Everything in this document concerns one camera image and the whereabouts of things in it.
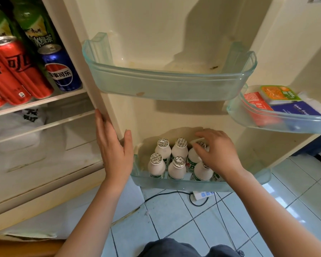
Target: red package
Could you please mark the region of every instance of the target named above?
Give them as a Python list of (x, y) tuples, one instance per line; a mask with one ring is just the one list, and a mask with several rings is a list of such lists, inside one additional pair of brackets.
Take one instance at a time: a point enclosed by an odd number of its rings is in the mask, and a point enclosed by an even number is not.
[[(244, 95), (244, 97), (248, 103), (253, 104), (255, 107), (257, 107), (259, 109), (273, 111), (273, 109), (261, 97), (259, 92), (247, 93)], [(277, 123), (281, 122), (280, 119), (278, 119), (276, 117), (264, 115), (264, 112), (258, 111), (255, 108), (249, 109), (248, 112), (252, 116), (252, 118), (257, 126), (277, 124)]]

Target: empty door shelf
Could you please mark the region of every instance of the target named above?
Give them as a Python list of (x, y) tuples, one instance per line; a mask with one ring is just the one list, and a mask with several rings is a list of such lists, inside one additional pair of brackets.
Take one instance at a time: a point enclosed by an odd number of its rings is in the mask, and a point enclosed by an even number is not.
[(307, 115), (301, 108), (299, 111), (302, 114), (270, 111), (259, 109), (248, 103), (244, 95), (259, 90), (260, 86), (248, 87), (245, 85), (240, 94), (229, 101), (227, 111), (234, 121), (245, 127), (276, 132), (321, 134), (321, 115)]
[(112, 54), (108, 35), (102, 32), (92, 40), (86, 40), (82, 51), (101, 91), (158, 100), (224, 101), (235, 98), (257, 65), (255, 53), (246, 50), (241, 42), (230, 44), (226, 58), (220, 59), (223, 63), (186, 59), (159, 62), (157, 66), (148, 61), (143, 63), (148, 66), (137, 66), (132, 61), (122, 63), (122, 58)]
[[(251, 166), (250, 172), (259, 168), (260, 162), (256, 162)], [(186, 173), (184, 179), (174, 180), (167, 179), (168, 172), (164, 178), (150, 177), (148, 171), (142, 170), (137, 155), (134, 156), (132, 179), (137, 186), (162, 188), (168, 190), (186, 190), (186, 191), (212, 191), (212, 192), (233, 192), (232, 188), (224, 181), (192, 181), (191, 173)], [(254, 174), (261, 185), (271, 180), (271, 169), (264, 168)]]

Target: tile floor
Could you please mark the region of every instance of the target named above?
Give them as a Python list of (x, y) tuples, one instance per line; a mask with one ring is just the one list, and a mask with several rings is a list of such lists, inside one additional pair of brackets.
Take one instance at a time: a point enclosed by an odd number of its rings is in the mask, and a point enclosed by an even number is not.
[[(321, 162), (308, 155), (290, 157), (274, 168), (263, 187), (321, 240)], [(148, 199), (171, 190), (142, 191)], [(102, 256), (135, 257), (146, 243), (165, 237), (191, 244), (202, 256), (218, 244), (243, 250), (246, 257), (272, 256), (235, 193), (216, 193), (217, 202), (210, 197), (201, 207), (191, 205), (188, 197), (160, 195), (141, 205), (112, 226)]]

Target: hand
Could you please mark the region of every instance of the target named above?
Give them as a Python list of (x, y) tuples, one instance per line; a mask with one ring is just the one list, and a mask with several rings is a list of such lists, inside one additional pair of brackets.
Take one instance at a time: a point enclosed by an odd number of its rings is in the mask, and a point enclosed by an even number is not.
[(105, 180), (124, 189), (133, 168), (133, 144), (130, 130), (125, 131), (124, 146), (120, 145), (113, 125), (103, 121), (98, 109), (95, 110), (96, 140), (105, 164)]
[(214, 172), (227, 180), (229, 174), (244, 170), (232, 140), (223, 131), (205, 129), (195, 133), (209, 143), (209, 152), (199, 144), (193, 144), (194, 150)]

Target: power strip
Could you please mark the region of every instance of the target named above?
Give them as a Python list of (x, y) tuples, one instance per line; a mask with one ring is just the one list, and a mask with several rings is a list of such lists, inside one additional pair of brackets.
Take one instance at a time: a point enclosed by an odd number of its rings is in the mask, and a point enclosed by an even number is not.
[(214, 195), (214, 192), (197, 192), (197, 191), (193, 191), (194, 194), (194, 198), (195, 200), (200, 200), (206, 197), (210, 197), (212, 195)]

